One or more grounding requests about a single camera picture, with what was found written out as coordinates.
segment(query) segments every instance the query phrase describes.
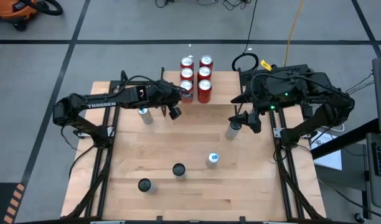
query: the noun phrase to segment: wooden table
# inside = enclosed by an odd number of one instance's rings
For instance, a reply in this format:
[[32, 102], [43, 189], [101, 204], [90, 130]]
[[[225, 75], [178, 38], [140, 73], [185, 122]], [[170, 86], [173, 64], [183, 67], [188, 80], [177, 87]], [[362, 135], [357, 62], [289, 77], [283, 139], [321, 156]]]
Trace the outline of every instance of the wooden table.
[[[179, 82], [177, 76], [179, 72], [164, 73], [164, 78], [175, 84]], [[239, 216], [245, 216], [248, 221], [286, 220], [278, 167], [272, 158], [269, 115], [260, 117], [261, 133], [254, 134], [250, 128], [243, 127], [235, 140], [226, 140], [227, 118], [234, 114], [229, 101], [240, 93], [238, 74], [214, 72], [212, 84], [212, 101], [202, 105], [194, 99], [191, 105], [180, 104], [182, 115], [175, 121], [164, 117], [160, 109], [151, 109], [154, 122], [145, 125], [136, 110], [120, 110], [104, 220], [155, 220], [158, 215], [163, 220], [236, 221]], [[105, 93], [108, 86], [109, 82], [95, 82], [92, 94]], [[251, 105], [243, 109], [250, 110]], [[104, 109], [87, 110], [85, 117], [101, 124], [103, 112]], [[285, 117], [290, 128], [303, 121], [298, 106], [285, 109]], [[76, 156], [91, 144], [90, 138], [80, 140]], [[299, 144], [309, 147], [307, 140], [300, 140]], [[219, 166], [208, 169], [205, 161], [213, 151], [220, 155]], [[70, 213], [87, 192], [95, 155], [96, 150], [74, 167], [62, 215]], [[310, 153], [296, 148], [293, 158], [299, 188], [325, 216]], [[177, 162], [186, 166], [186, 180], [178, 181], [173, 176], [172, 167]], [[138, 190], [142, 178], [157, 184], [157, 194]], [[295, 217], [290, 188], [289, 194]], [[92, 214], [96, 214], [98, 198], [99, 192], [95, 194]]]

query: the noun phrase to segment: orange vacuum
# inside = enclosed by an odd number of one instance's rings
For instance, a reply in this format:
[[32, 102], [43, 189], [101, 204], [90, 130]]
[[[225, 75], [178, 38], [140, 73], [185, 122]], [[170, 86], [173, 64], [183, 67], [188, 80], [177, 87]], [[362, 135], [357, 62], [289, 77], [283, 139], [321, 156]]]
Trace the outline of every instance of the orange vacuum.
[[63, 9], [56, 0], [45, 0], [56, 7], [50, 10], [44, 1], [37, 0], [0, 0], [0, 22], [12, 24], [16, 30], [26, 30], [26, 22], [33, 18], [37, 12], [51, 16], [59, 16]]

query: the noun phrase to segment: red can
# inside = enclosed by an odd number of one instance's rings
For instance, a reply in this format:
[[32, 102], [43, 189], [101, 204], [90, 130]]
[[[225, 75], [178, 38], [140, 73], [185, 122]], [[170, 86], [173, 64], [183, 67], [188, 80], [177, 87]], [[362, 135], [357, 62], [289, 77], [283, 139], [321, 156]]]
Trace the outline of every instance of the red can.
[[181, 59], [181, 69], [190, 68], [193, 70], [193, 59], [191, 57], [183, 57]]
[[208, 67], [210, 70], [213, 70], [213, 58], [209, 55], [203, 55], [200, 58], [199, 67]]
[[211, 99], [212, 85], [208, 80], [202, 80], [199, 82], [197, 89], [197, 99], [201, 103], [208, 103]]
[[181, 81], [189, 80], [193, 84], [194, 79], [193, 70], [190, 68], [184, 68], [181, 70]]
[[211, 70], [208, 67], [201, 67], [197, 72], [197, 82], [201, 80], [211, 80]]
[[191, 103], [193, 101], [193, 84], [191, 81], [184, 80], [179, 86], [188, 91], [187, 93], [181, 93], [181, 101], [183, 103]]

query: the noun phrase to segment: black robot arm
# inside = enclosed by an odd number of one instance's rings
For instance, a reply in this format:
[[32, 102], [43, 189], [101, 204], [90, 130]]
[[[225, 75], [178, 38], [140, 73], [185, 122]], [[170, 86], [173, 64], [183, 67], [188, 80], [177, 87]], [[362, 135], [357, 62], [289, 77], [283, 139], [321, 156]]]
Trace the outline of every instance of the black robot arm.
[[259, 114], [294, 105], [322, 104], [312, 118], [294, 128], [280, 131], [284, 146], [296, 144], [301, 136], [322, 126], [342, 124], [355, 104], [347, 93], [332, 86], [325, 73], [297, 73], [286, 70], [275, 72], [275, 69], [269, 73], [254, 74], [246, 85], [245, 92], [231, 103], [253, 103], [250, 114], [245, 111], [229, 120], [249, 126], [254, 133], [261, 131]]
[[181, 115], [176, 107], [185, 90], [165, 80], [153, 82], [150, 86], [139, 85], [122, 88], [117, 93], [78, 95], [73, 93], [54, 104], [53, 122], [59, 126], [73, 126], [89, 134], [97, 147], [108, 147], [112, 141], [103, 126], [96, 126], [78, 115], [81, 111], [95, 108], [120, 106], [125, 109], [143, 109], [167, 106], [171, 119]]

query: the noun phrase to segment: silver can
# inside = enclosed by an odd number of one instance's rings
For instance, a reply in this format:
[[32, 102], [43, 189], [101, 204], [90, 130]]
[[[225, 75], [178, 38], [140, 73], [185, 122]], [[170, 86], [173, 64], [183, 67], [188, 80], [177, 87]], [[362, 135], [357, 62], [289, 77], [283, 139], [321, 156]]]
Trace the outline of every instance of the silver can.
[[158, 191], [156, 185], [147, 178], [143, 178], [138, 182], [138, 189], [147, 194], [155, 194]]
[[225, 138], [228, 140], [234, 140], [236, 135], [239, 133], [240, 128], [242, 128], [242, 124], [231, 121], [227, 132], [225, 133]]
[[176, 176], [177, 180], [185, 179], [185, 166], [183, 164], [177, 163], [172, 167], [172, 173]]
[[153, 117], [147, 108], [139, 109], [138, 110], [139, 115], [141, 115], [141, 118], [145, 124], [151, 124], [153, 123]]
[[208, 168], [216, 168], [218, 161], [220, 160], [220, 156], [216, 152], [211, 152], [205, 162]]

